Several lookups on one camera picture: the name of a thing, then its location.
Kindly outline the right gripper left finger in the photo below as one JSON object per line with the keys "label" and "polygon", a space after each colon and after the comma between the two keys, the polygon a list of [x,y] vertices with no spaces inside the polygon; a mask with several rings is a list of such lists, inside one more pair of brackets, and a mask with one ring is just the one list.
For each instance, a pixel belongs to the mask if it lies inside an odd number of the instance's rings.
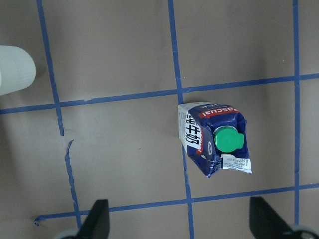
{"label": "right gripper left finger", "polygon": [[97,200],[81,229],[79,239],[107,239],[110,233],[110,215],[107,199]]}

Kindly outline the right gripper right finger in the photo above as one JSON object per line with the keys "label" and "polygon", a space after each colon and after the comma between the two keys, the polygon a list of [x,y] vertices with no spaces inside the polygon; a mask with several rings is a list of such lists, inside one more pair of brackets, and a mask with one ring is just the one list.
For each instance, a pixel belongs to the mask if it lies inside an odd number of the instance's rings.
{"label": "right gripper right finger", "polygon": [[263,197],[251,197],[249,228],[255,239],[293,239],[292,228]]}

